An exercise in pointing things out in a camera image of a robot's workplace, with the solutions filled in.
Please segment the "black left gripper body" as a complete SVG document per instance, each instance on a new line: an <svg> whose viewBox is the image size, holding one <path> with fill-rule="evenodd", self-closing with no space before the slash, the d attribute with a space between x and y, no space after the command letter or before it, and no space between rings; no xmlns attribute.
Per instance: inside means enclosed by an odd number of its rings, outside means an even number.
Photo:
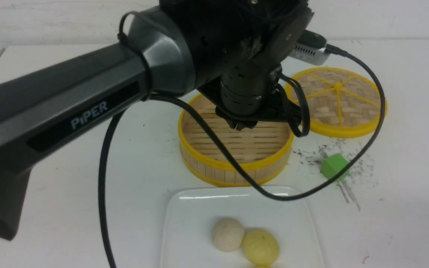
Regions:
<svg viewBox="0 0 429 268"><path fill-rule="evenodd" d="M216 115L234 130L253 129L259 122L293 123L302 120L301 108L281 93L281 66L235 66L198 91L216 107Z"/></svg>

